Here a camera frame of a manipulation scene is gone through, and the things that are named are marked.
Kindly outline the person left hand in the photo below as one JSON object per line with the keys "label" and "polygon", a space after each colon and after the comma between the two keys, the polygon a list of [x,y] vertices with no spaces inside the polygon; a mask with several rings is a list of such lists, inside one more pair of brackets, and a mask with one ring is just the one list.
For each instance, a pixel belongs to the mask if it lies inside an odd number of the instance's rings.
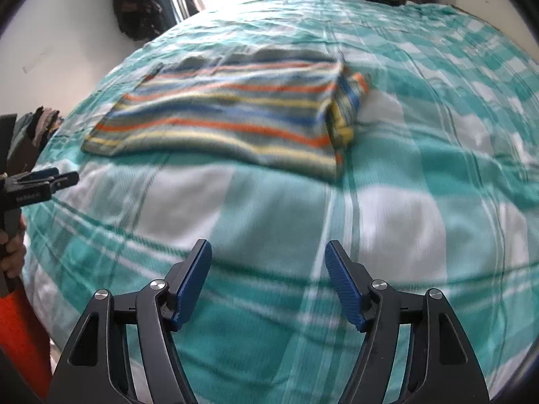
{"label": "person left hand", "polygon": [[1,268],[10,279],[20,276],[25,263],[27,248],[24,245],[24,237],[27,230],[26,219],[19,217],[18,230],[13,238],[9,239],[5,231],[1,231],[0,244],[5,247],[1,255]]}

